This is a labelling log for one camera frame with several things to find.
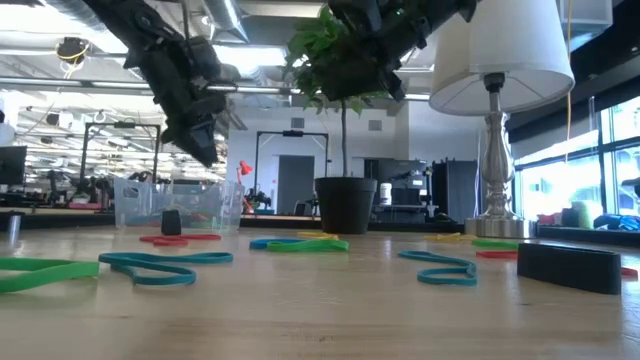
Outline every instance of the silver lamp base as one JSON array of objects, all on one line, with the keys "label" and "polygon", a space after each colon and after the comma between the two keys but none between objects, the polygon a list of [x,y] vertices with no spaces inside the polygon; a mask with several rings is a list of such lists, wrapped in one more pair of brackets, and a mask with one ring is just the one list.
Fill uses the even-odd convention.
[{"label": "silver lamp base", "polygon": [[530,239],[536,237],[536,222],[517,219],[467,219],[466,234],[479,237]]}]

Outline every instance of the plant stem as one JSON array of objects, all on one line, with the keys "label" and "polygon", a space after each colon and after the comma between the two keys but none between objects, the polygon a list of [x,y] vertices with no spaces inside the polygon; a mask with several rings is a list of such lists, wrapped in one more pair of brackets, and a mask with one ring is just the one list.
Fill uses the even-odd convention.
[{"label": "plant stem", "polygon": [[347,166],[347,102],[340,100],[342,105],[342,177],[349,176]]}]

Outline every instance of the lamp stand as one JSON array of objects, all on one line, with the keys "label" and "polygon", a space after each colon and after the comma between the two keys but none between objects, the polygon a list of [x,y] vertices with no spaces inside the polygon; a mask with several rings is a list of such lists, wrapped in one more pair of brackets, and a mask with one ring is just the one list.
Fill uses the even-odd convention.
[{"label": "lamp stand", "polygon": [[483,237],[526,239],[535,236],[536,223],[511,211],[509,184],[515,176],[515,168],[505,139],[507,115],[500,107],[500,90],[504,81],[504,73],[488,74],[484,78],[491,101],[491,114],[485,118],[488,144],[482,161],[488,207],[484,214],[465,221],[465,232]]}]

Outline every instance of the black foam block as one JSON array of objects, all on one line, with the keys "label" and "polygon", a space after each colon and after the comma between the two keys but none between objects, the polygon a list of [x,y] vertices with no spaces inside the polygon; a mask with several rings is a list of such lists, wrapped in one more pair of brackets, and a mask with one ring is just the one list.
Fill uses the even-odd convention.
[{"label": "black foam block", "polygon": [[180,212],[178,210],[167,210],[162,212],[162,227],[160,228],[163,235],[180,235],[182,234],[182,223],[180,221]]},{"label": "black foam block", "polygon": [[520,244],[518,275],[556,285],[619,295],[620,254],[561,246]]}]

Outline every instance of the black plant pot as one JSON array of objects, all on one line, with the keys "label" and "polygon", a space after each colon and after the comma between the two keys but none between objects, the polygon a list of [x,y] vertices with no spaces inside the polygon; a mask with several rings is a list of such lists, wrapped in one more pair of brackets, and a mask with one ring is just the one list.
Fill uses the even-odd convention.
[{"label": "black plant pot", "polygon": [[316,179],[322,231],[328,234],[364,234],[378,181],[363,178]]}]

